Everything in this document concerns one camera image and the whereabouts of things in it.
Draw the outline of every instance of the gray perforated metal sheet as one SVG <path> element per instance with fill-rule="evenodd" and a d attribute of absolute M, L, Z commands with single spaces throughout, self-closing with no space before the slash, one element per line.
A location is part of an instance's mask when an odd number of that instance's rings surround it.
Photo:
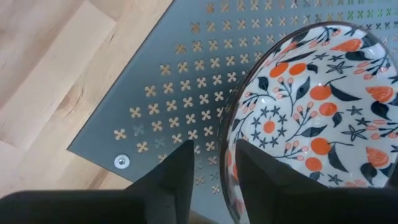
<path fill-rule="evenodd" d="M 285 35 L 321 21 L 370 29 L 398 54 L 396 0 L 176 0 L 75 138 L 70 150 L 137 180 L 195 140 L 191 208 L 232 223 L 219 178 L 217 131 L 230 89 Z M 114 158 L 130 158 L 117 169 Z"/>

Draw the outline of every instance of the ceramic bowl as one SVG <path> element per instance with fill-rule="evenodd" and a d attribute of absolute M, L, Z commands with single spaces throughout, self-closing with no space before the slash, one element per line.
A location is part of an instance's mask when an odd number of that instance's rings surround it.
<path fill-rule="evenodd" d="M 248 222 L 235 164 L 246 139 L 329 187 L 383 187 L 398 155 L 398 75 L 372 34 L 344 22 L 304 27 L 248 74 L 226 119 L 224 196 Z"/>

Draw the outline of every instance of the light wood surface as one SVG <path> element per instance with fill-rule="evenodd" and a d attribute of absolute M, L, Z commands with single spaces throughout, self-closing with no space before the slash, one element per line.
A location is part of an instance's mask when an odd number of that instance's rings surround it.
<path fill-rule="evenodd" d="M 0 196 L 131 184 L 67 147 L 171 1 L 1 1 Z"/>

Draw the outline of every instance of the bowl rim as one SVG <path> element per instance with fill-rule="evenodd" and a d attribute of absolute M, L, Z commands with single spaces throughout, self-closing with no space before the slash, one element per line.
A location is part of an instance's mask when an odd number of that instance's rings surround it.
<path fill-rule="evenodd" d="M 290 33 L 289 35 L 286 35 L 283 39 L 281 39 L 280 41 L 278 41 L 278 43 L 274 44 L 274 46 L 272 46 L 257 62 L 256 64 L 252 67 L 252 69 L 250 69 L 250 72 L 247 74 L 247 76 L 244 78 L 244 81 L 242 82 L 242 84 L 240 84 L 240 86 L 238 86 L 238 91 L 234 94 L 234 98 L 232 99 L 232 101 L 230 103 L 227 103 L 227 105 L 231 105 L 231 110 L 229 112 L 229 114 L 225 115 L 225 121 L 223 121 L 223 123 L 220 126 L 220 130 L 219 133 L 221 134 L 220 137 L 220 141 L 221 141 L 221 146 L 220 146 L 220 167 L 219 167 L 219 172 L 220 172 L 220 182 L 221 182 L 221 189 L 223 191 L 223 196 L 224 196 L 224 200 L 226 203 L 226 206 L 228 208 L 229 214 L 231 215 L 232 219 L 234 220 L 235 223 L 239 223 L 237 222 L 239 219 L 236 217 L 236 215 L 234 214 L 234 212 L 231 209 L 231 206 L 229 205 L 229 196 L 227 194 L 226 191 L 226 183 L 225 183 L 225 153 L 226 153 L 226 149 L 228 148 L 228 143 L 227 143 L 227 133 L 228 133 L 228 129 L 229 129 L 229 124 L 231 123 L 231 120 L 234 118 L 235 114 L 236 114 L 236 110 L 237 110 L 237 102 L 240 99 L 240 96 L 243 94 L 243 91 L 245 89 L 245 86 L 248 84 L 248 82 L 251 80 L 252 76 L 255 74 L 255 72 L 258 70 L 258 68 L 264 63 L 264 61 L 270 56 L 270 54 L 273 53 L 273 51 L 277 48 L 279 48 L 282 44 L 284 44 L 286 41 L 288 41 L 289 39 L 291 39 L 292 37 L 299 35 L 305 31 L 308 31 L 310 29 L 313 28 L 317 28 L 317 27 L 321 27 L 321 26 L 333 26 L 333 25 L 338 25 L 338 26 L 347 26 L 347 27 L 351 27 L 351 28 L 355 28 L 357 30 L 361 30 L 363 32 L 365 32 L 367 35 L 370 35 L 372 38 L 375 38 L 378 42 L 378 44 L 380 44 L 382 46 L 382 48 L 386 51 L 386 53 L 388 54 L 388 56 L 392 59 L 391 64 L 397 68 L 396 62 L 393 59 L 393 56 L 390 54 L 389 49 L 370 31 L 368 31 L 367 29 L 350 23 L 350 22 L 343 22 L 343 21 L 328 21 L 328 22 L 319 22 L 316 24 L 310 24 L 308 26 L 302 27 L 292 33 Z M 394 167 L 393 169 L 391 169 L 390 174 L 389 174 L 389 178 L 387 180 L 387 182 L 385 183 L 384 186 L 386 186 L 388 184 L 388 182 L 390 181 L 391 175 L 393 173 L 393 171 L 395 170 L 395 166 L 397 165 L 398 162 L 398 157 L 394 163 Z"/>

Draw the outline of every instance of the screw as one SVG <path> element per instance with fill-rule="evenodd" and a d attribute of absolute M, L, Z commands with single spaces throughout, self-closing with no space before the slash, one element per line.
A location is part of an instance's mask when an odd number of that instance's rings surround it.
<path fill-rule="evenodd" d="M 120 154 L 114 158 L 114 166 L 118 169 L 125 169 L 130 165 L 130 159 L 124 154 Z"/>

